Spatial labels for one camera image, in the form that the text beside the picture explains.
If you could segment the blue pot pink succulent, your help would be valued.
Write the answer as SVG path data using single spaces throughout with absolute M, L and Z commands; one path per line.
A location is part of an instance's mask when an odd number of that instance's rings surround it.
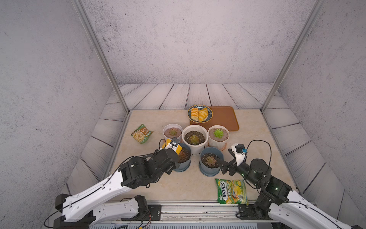
M 213 177 L 220 172 L 218 160 L 224 160 L 223 153 L 214 147 L 205 148 L 201 152 L 199 169 L 207 177 Z

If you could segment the white pot bright green succulent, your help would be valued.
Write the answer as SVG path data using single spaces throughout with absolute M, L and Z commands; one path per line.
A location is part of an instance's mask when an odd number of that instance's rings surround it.
M 220 151 L 224 151 L 227 147 L 227 141 L 230 137 L 230 133 L 227 128 L 214 125 L 208 130 L 209 138 L 208 138 L 208 146 L 219 149 Z

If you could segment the blue pot red succulent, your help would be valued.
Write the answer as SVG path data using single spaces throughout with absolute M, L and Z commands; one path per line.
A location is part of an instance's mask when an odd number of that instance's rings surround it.
M 182 150 L 179 154 L 179 167 L 175 169 L 176 172 L 184 172 L 186 171 L 191 164 L 191 149 L 188 145 L 184 143 L 180 143 L 179 146 L 182 147 Z

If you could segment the large white pot dark soil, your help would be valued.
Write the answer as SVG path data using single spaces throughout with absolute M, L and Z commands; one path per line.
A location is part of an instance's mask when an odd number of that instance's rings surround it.
M 190 125 L 182 132 L 184 143 L 189 146 L 193 156 L 199 155 L 208 142 L 208 131 L 202 126 Z

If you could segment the white pot pink-green succulent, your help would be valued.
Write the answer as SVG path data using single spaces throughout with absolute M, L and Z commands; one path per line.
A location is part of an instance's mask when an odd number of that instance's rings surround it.
M 177 138 L 182 142 L 182 127 L 178 124 L 168 124 L 163 129 L 165 140 Z

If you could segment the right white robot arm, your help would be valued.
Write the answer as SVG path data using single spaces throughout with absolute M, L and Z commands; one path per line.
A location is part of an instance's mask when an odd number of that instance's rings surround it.
M 256 158 L 250 164 L 235 160 L 217 161 L 223 173 L 240 174 L 245 181 L 260 189 L 253 205 L 239 205 L 236 217 L 240 220 L 272 219 L 292 229 L 350 229 L 351 226 L 335 219 L 307 201 L 288 184 L 271 174 L 271 167 Z

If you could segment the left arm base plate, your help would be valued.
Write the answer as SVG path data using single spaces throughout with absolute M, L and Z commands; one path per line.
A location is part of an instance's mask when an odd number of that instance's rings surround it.
M 121 221 L 159 221 L 161 219 L 162 205 L 147 205 L 138 209 L 138 214 L 130 219 L 121 218 Z

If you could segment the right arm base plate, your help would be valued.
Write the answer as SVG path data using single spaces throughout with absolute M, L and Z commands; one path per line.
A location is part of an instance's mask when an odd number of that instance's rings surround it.
M 235 216 L 240 220 L 271 220 L 268 211 L 252 204 L 239 204 Z

